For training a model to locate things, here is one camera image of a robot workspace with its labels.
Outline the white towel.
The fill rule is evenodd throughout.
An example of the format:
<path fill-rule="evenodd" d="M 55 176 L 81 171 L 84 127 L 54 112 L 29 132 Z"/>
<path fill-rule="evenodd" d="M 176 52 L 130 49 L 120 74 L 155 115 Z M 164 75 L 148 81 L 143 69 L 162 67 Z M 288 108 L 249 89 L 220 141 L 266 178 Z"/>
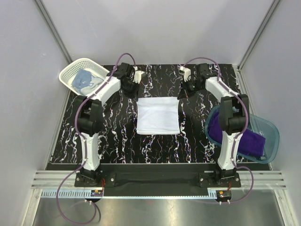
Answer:
<path fill-rule="evenodd" d="M 179 100 L 176 97 L 144 97 L 137 101 L 137 134 L 180 134 Z"/>

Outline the light blue towel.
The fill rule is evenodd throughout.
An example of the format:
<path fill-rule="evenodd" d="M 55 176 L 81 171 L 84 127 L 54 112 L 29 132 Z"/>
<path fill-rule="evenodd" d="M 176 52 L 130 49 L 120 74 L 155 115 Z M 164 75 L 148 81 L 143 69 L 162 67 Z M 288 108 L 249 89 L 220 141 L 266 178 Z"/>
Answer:
<path fill-rule="evenodd" d="M 90 85 L 92 77 L 93 76 L 91 72 L 84 69 L 79 69 L 71 84 L 74 88 L 81 90 Z"/>

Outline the purple microfiber towel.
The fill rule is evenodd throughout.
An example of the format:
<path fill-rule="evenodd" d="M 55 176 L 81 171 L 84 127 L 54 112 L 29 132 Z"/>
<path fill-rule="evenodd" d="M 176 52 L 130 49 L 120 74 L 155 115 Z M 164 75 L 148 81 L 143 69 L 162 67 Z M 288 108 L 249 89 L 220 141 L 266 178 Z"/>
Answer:
<path fill-rule="evenodd" d="M 222 144 L 222 129 L 218 123 L 219 112 L 216 111 L 209 119 L 207 132 L 209 138 L 218 145 Z M 238 153 L 247 156 L 262 157 L 266 139 L 247 129 L 239 142 Z"/>

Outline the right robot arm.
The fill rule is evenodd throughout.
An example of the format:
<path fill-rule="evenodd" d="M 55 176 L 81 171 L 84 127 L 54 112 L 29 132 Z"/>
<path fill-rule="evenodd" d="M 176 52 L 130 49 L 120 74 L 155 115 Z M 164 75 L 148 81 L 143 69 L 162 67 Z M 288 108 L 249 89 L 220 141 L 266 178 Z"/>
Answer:
<path fill-rule="evenodd" d="M 239 142 L 249 121 L 249 98 L 229 88 L 218 77 L 184 76 L 178 99 L 189 98 L 196 92 L 207 90 L 220 102 L 219 126 L 222 129 L 222 146 L 214 172 L 214 182 L 225 186 L 235 179 Z"/>

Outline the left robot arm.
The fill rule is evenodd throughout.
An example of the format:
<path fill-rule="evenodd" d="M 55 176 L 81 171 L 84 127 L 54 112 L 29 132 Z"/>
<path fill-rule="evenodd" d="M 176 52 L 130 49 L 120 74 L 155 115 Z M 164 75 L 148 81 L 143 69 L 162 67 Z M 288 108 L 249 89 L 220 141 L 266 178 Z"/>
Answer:
<path fill-rule="evenodd" d="M 100 184 L 100 158 L 98 136 L 104 128 L 103 105 L 109 98 L 123 90 L 128 98 L 137 98 L 140 82 L 145 73 L 135 72 L 133 77 L 107 77 L 97 89 L 85 97 L 79 97 L 79 107 L 75 114 L 75 129 L 81 141 L 82 163 L 77 169 L 78 181 L 86 181 L 91 186 Z"/>

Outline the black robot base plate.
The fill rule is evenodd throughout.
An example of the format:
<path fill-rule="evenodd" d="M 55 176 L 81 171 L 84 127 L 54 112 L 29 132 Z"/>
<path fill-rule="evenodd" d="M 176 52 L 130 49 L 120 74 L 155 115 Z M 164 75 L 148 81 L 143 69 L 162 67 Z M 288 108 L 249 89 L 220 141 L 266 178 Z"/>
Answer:
<path fill-rule="evenodd" d="M 238 172 L 233 169 L 223 175 L 213 164 L 104 164 L 95 172 L 85 169 L 76 173 L 76 187 L 117 187 L 133 184 L 184 184 L 201 188 L 240 188 Z"/>

